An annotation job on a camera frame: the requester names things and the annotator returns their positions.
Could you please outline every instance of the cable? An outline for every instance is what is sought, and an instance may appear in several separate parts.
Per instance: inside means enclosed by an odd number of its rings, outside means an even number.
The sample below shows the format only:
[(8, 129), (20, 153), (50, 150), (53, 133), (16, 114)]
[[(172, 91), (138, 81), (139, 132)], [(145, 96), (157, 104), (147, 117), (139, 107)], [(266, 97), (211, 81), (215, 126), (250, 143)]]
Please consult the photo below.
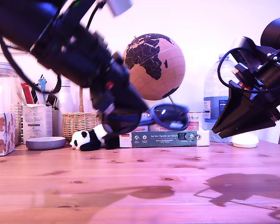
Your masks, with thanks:
[(33, 82), (30, 81), (29, 78), (27, 78), (27, 76), (25, 76), (25, 74), (23, 73), (22, 69), (18, 66), (18, 64), (14, 61), (13, 57), (11, 56), (8, 47), (6, 46), (3, 37), (0, 36), (0, 45), (1, 45), (1, 49), (3, 52), (3, 55), (5, 56), (5, 58), (7, 59), (7, 61), (10, 63), (10, 65), (13, 67), (13, 69), (15, 70), (15, 72), (29, 85), (31, 86), (35, 91), (38, 92), (42, 92), (42, 93), (57, 93), (60, 91), (61, 89), (61, 75), (59, 73), (57, 74), (57, 84), (54, 88), (53, 91), (42, 91), (41, 89), (39, 89)]
[(94, 8), (94, 10), (92, 11), (92, 13), (91, 13), (91, 15), (90, 15), (90, 18), (89, 18), (89, 20), (88, 20), (88, 23), (87, 23), (87, 26), (86, 26), (86, 30), (89, 30), (89, 26), (90, 26), (91, 21), (92, 21), (92, 19), (93, 19), (93, 17), (94, 17), (94, 14), (97, 12), (97, 10), (98, 10), (99, 8), (103, 8), (104, 5), (105, 5), (106, 3), (107, 3), (107, 1), (104, 0), (104, 1), (99, 2), (99, 3), (95, 6), (95, 8)]
[(234, 48), (234, 49), (231, 49), (229, 50), (221, 59), (219, 65), (218, 65), (218, 78), (220, 80), (220, 82), (230, 88), (230, 89), (233, 89), (233, 90), (237, 90), (237, 91), (240, 91), (240, 92), (247, 92), (247, 93), (268, 93), (268, 92), (273, 92), (273, 91), (276, 91), (278, 89), (280, 89), (280, 85), (278, 87), (275, 87), (275, 88), (272, 88), (272, 89), (269, 89), (269, 90), (244, 90), (244, 89), (240, 89), (240, 88), (237, 88), (237, 87), (234, 87), (230, 84), (227, 84), (221, 77), (221, 73), (220, 73), (220, 70), (221, 70), (221, 66), (225, 60), (225, 58), (233, 51), (236, 51), (236, 50), (246, 50), (246, 51), (250, 51), (249, 49), (246, 49), (246, 48)]
[(23, 49), (21, 49), (21, 48), (19, 48), (19, 47), (17, 47), (17, 46), (12, 46), (12, 45), (10, 45), (10, 46), (7, 46), (7, 47), (8, 47), (8, 48), (15, 49), (15, 50), (24, 51)]

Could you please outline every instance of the red label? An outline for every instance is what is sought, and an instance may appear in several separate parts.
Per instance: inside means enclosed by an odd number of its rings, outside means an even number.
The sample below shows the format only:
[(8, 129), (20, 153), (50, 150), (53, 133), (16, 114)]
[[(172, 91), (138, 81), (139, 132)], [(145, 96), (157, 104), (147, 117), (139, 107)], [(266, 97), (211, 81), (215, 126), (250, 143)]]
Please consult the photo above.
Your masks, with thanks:
[(189, 131), (198, 131), (199, 130), (199, 121), (191, 121), (187, 127)]

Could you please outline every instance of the panda plush toy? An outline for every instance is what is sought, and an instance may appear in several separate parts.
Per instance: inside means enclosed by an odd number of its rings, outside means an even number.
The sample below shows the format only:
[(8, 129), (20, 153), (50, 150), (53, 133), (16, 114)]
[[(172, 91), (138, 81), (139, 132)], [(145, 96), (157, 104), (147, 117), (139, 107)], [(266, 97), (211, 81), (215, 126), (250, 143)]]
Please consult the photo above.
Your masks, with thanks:
[(101, 147), (116, 149), (119, 148), (119, 136), (107, 133), (103, 125), (98, 125), (91, 131), (75, 132), (70, 147), (81, 151), (94, 151)]

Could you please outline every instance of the white container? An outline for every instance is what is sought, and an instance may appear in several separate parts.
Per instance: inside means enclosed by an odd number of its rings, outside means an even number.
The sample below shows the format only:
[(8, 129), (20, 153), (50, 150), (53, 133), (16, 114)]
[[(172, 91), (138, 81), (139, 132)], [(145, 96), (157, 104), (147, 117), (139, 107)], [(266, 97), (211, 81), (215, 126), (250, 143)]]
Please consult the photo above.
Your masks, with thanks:
[(0, 113), (15, 115), (15, 145), (21, 142), (21, 78), (9, 63), (0, 62)]
[(52, 137), (52, 106), (27, 104), (23, 106), (23, 137), (27, 139)]
[[(219, 118), (219, 115), (222, 113), (228, 97), (229, 97), (229, 88), (224, 86), (218, 78), (218, 65), (221, 61), (221, 58), (224, 54), (219, 55), (219, 60), (213, 65), (210, 69), (208, 75), (205, 78), (204, 82), (204, 129), (210, 130), (210, 141), (212, 142), (221, 142), (221, 143), (230, 143), (231, 137), (222, 139), (219, 134), (214, 134), (212, 128)], [(236, 64), (229, 60), (229, 57), (226, 57), (221, 69), (222, 79), (228, 83), (230, 80), (238, 83), (238, 79), (232, 73), (234, 66)]]
[(74, 112), (74, 101), (70, 92), (70, 80), (61, 80), (61, 90), (57, 95), (58, 118), (54, 120), (54, 136), (62, 137), (62, 114)]

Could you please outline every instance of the cork globe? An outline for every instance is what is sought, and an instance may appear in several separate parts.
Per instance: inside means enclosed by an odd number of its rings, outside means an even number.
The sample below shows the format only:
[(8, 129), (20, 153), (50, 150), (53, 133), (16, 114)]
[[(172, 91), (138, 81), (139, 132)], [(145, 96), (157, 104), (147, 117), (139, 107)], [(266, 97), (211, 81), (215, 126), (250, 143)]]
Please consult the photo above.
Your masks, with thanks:
[(182, 50), (169, 37), (145, 34), (124, 51), (123, 59), (130, 71), (130, 82), (147, 100), (160, 100), (174, 93), (185, 75)]

